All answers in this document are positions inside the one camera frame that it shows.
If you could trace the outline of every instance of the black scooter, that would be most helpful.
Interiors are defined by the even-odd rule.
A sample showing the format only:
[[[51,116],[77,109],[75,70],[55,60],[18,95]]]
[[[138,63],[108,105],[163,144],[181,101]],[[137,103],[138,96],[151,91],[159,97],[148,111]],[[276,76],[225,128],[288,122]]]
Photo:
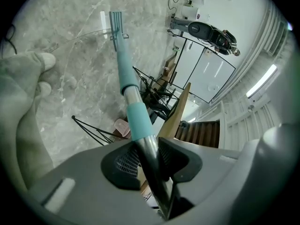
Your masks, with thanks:
[[[208,42],[211,44],[211,46],[214,46],[216,48],[226,50],[231,48],[231,39],[226,33],[219,30],[218,28],[207,23],[193,22],[189,20],[186,20],[188,26],[184,25],[185,22],[181,21],[181,23],[183,25],[176,25],[175,28],[183,32],[188,32],[193,37],[201,39],[204,42]],[[170,29],[168,30],[168,32],[172,33],[174,36],[177,36]]]

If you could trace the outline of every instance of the white wall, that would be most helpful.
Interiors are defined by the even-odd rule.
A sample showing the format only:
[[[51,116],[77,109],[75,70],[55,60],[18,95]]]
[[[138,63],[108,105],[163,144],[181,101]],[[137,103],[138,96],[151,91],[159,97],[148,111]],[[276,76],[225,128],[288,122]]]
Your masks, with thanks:
[[[179,91],[177,89],[175,91],[174,95],[179,98],[179,96],[181,95],[181,92],[182,91]],[[198,102],[198,100],[197,101],[195,100],[196,103],[194,103],[193,102],[194,99],[195,99],[194,96],[192,96],[192,95],[188,96],[187,103],[186,103],[186,105],[184,107],[181,120],[186,120],[186,118],[188,118],[191,114],[193,114],[194,111],[198,111],[199,110],[199,105],[198,105],[199,102]],[[171,108],[175,104],[176,101],[177,101],[176,99],[171,99],[171,101],[169,102],[169,107]]]
[[[223,56],[238,67],[250,50],[262,23],[268,0],[205,0],[200,8],[200,22],[209,23],[221,30],[230,31],[238,41],[239,57]]]
[[[161,127],[163,126],[165,120],[163,120],[160,117],[157,117],[155,122],[153,123],[152,127],[153,127],[153,131],[154,131],[154,135],[157,136]]]
[[[186,51],[183,50],[180,60],[178,61],[177,67],[176,67],[176,77],[173,81],[174,84],[177,86],[183,88],[186,84],[188,77],[192,73],[195,65],[197,64],[197,61],[199,60],[199,57],[203,51],[204,47],[201,45],[198,45],[197,43],[193,43],[190,50]]]
[[[295,40],[290,33],[276,57],[271,57],[265,52],[259,54],[246,75],[230,90],[218,106],[209,109],[200,108],[199,111],[194,112],[194,114],[198,114],[197,120],[200,121],[215,120],[220,115],[225,116],[225,149],[242,150],[245,142],[260,138],[269,128],[280,124],[281,118],[265,93],[268,84],[259,89],[256,96],[251,99],[246,97],[246,93],[261,79],[269,67],[275,64],[278,71],[268,83],[273,82],[287,65],[294,46]],[[248,111],[250,105],[254,105],[252,112]]]

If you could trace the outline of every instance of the electrical cable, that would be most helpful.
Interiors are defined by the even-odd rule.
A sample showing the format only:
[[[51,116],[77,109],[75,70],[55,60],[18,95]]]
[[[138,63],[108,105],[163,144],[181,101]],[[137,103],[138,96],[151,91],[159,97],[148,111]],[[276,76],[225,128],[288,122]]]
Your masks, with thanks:
[[[210,43],[208,43],[208,44],[207,44],[207,43],[204,43],[204,42],[203,42],[202,40],[200,40],[200,39],[198,39],[198,41],[201,42],[201,43],[204,44],[204,45],[211,46]]]
[[[172,37],[181,37],[181,38],[185,38],[185,39],[187,39],[187,40],[189,40],[189,41],[192,41],[192,42],[194,42],[194,43],[197,43],[197,44],[203,46],[202,44],[196,42],[195,40],[191,40],[191,39],[189,39],[189,38],[187,38],[187,37],[184,37],[184,36],[181,36],[181,35],[176,35],[176,34],[173,33],[170,29],[169,29],[167,32],[168,32],[168,33],[171,33],[171,34],[172,34]]]
[[[142,77],[141,77],[141,75],[139,74],[139,73],[137,73],[138,75],[139,75],[139,77],[140,77],[140,79],[145,83],[145,81],[142,79]],[[162,102],[163,102],[163,104],[166,106],[166,108],[170,111],[170,109],[168,108],[168,106],[167,106],[167,104],[163,101],[163,99],[156,93],[156,91],[153,89],[153,88],[150,88],[150,89],[152,89],[153,91],[154,91],[154,93],[159,97],[159,100],[161,100]],[[153,96],[154,97],[154,99],[157,101],[157,103],[159,104],[159,100],[155,97],[155,96]]]
[[[176,8],[176,7],[170,8],[170,0],[168,0],[168,7],[169,7],[170,10],[172,10],[172,9],[174,8],[174,9],[175,9],[175,13],[173,13],[173,14],[176,14],[177,8]]]
[[[6,36],[4,37],[4,41],[8,42],[14,49],[15,54],[17,55],[17,49],[15,47],[15,45],[13,44],[13,42],[11,41],[11,39],[13,38],[14,34],[15,34],[15,26],[13,24],[10,25],[9,28],[13,28],[13,34],[10,36],[10,38],[7,38]]]

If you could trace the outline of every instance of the pink object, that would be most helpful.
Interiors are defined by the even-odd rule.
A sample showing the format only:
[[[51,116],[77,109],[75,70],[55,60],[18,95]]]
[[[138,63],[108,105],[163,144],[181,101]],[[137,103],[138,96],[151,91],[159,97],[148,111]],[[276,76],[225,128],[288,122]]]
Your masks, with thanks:
[[[114,127],[122,134],[122,137],[125,137],[130,132],[128,122],[120,118],[114,122]]]

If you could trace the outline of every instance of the vent grille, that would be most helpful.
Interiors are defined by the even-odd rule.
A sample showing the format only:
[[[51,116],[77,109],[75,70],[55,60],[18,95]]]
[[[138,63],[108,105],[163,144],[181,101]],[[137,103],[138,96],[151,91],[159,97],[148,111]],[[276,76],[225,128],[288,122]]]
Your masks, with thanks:
[[[126,154],[118,156],[115,160],[115,165],[119,170],[128,173],[135,178],[137,178],[139,164],[140,159],[134,148],[129,149]]]
[[[284,28],[285,28],[285,24],[283,22],[280,23],[279,25],[279,29],[278,29],[278,32],[276,34],[276,37],[271,45],[271,48],[269,49],[269,53],[274,55],[274,52],[276,51],[276,48],[278,47],[279,43],[280,43],[280,40],[281,40],[281,37],[282,37],[282,34],[284,32]]]

